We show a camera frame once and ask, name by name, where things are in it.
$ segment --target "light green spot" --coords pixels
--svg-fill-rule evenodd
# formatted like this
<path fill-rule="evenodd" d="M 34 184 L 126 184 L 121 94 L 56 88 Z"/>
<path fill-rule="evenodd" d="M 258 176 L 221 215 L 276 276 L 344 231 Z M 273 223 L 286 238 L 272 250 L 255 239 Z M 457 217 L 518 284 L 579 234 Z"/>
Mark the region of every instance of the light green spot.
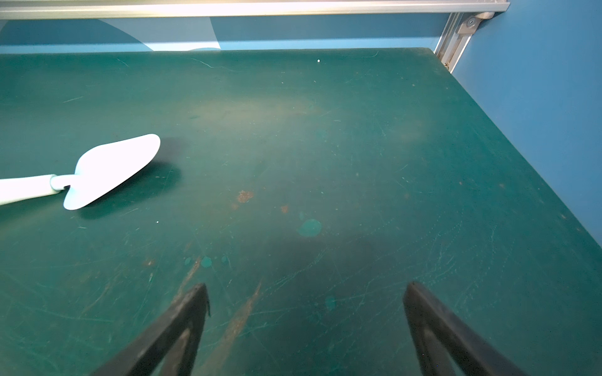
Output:
<path fill-rule="evenodd" d="M 297 230 L 299 235 L 306 238 L 312 238 L 322 231 L 322 224 L 316 220 L 306 220 Z"/>
<path fill-rule="evenodd" d="M 203 257 L 203 259 L 200 262 L 200 265 L 204 268 L 211 268 L 211 264 L 213 264 L 213 261 L 211 261 L 211 259 L 207 256 Z"/>
<path fill-rule="evenodd" d="M 326 310 L 328 312 L 330 312 L 330 311 L 334 310 L 334 308 L 336 308 L 337 301 L 336 301 L 335 297 L 333 297 L 332 295 L 329 295 L 324 300 L 324 304 L 326 305 Z"/>

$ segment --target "brown stain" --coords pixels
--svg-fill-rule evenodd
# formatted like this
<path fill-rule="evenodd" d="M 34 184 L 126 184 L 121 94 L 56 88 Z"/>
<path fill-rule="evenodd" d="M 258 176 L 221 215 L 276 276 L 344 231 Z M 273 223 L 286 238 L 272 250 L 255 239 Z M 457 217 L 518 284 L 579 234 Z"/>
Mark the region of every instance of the brown stain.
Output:
<path fill-rule="evenodd" d="M 194 376 L 215 376 L 222 370 L 223 365 L 230 355 L 234 340 L 236 340 L 238 335 L 243 331 L 244 326 L 247 324 L 255 301 L 259 297 L 260 288 L 261 282 L 257 285 L 255 293 L 238 309 L 238 311 L 236 311 L 222 338 L 218 341 L 215 350 L 209 355 L 205 363 L 198 370 L 193 372 Z"/>
<path fill-rule="evenodd" d="M 246 203 L 247 201 L 252 199 L 253 196 L 254 196 L 253 192 L 240 191 L 240 193 L 238 194 L 237 200 L 240 203 Z"/>
<path fill-rule="evenodd" d="M 196 258 L 194 265 L 192 266 L 192 268 L 190 269 L 188 274 L 186 274 L 186 278 L 184 278 L 184 280 L 180 284 L 180 287 L 178 288 L 178 293 L 176 294 L 176 296 L 173 297 L 172 304 L 175 303 L 178 299 L 180 299 L 182 297 L 182 295 L 184 294 L 184 288 L 186 287 L 186 284 L 190 281 L 192 276 L 196 273 L 197 269 L 199 269 L 199 265 L 200 265 L 200 256 Z"/>

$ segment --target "green tabletop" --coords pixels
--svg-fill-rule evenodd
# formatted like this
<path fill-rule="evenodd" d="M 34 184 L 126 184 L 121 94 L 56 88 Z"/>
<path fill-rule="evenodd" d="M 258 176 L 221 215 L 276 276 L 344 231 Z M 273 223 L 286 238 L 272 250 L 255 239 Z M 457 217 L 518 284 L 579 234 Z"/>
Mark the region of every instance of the green tabletop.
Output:
<path fill-rule="evenodd" d="M 411 280 L 597 374 L 602 250 L 430 50 L 0 57 L 0 178 L 149 133 L 83 209 L 0 206 L 0 374 L 87 374 L 204 282 L 195 375 L 417 375 Z"/>

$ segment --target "white trowel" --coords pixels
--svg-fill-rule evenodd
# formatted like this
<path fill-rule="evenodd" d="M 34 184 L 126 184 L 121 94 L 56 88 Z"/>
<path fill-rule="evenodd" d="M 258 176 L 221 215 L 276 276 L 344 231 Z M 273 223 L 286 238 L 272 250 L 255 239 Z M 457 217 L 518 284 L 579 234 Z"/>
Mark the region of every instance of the white trowel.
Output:
<path fill-rule="evenodd" d="M 80 157 L 73 175 L 0 179 L 0 205 L 59 193 L 69 186 L 63 206 L 82 208 L 140 171 L 160 145 L 159 136 L 148 134 L 93 147 Z"/>

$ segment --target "white handle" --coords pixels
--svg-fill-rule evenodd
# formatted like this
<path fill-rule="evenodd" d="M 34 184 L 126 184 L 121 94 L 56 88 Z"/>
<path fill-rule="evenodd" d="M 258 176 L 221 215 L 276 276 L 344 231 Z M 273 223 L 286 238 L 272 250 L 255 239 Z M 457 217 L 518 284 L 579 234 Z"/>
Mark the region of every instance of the white handle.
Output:
<path fill-rule="evenodd" d="M 52 189 L 50 179 L 56 175 L 0 179 L 0 205 L 59 193 Z"/>

